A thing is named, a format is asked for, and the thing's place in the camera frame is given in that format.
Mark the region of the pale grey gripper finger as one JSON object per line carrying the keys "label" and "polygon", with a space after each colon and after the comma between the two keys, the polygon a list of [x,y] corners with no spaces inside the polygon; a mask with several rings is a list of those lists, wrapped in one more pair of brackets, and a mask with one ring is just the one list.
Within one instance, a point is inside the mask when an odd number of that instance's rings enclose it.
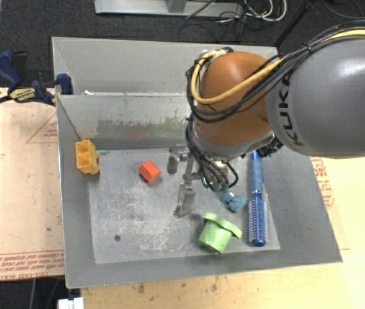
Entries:
{"label": "pale grey gripper finger", "polygon": [[178,188],[178,197],[177,197],[176,208],[173,212],[173,215],[176,218],[181,218],[183,216],[184,201],[185,201],[185,186],[184,186],[184,184],[180,184],[180,186]]}
{"label": "pale grey gripper finger", "polygon": [[182,216],[186,216],[192,212],[195,192],[191,186],[184,185],[182,191]]}

